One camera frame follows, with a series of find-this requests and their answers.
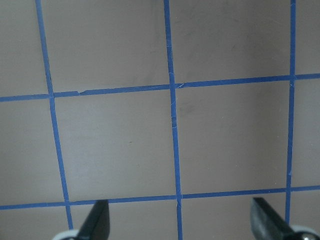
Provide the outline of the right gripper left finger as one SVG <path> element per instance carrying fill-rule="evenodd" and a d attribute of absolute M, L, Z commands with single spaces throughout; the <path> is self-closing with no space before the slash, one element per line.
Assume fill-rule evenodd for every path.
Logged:
<path fill-rule="evenodd" d="M 108 200 L 98 200 L 93 205 L 78 234 L 78 240 L 107 240 L 110 235 Z"/>

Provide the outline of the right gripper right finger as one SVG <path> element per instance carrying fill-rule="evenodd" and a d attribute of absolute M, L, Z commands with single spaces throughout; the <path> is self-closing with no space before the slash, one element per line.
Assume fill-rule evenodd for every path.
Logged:
<path fill-rule="evenodd" d="M 250 228 L 256 240 L 300 239 L 300 235 L 262 197 L 251 200 Z"/>

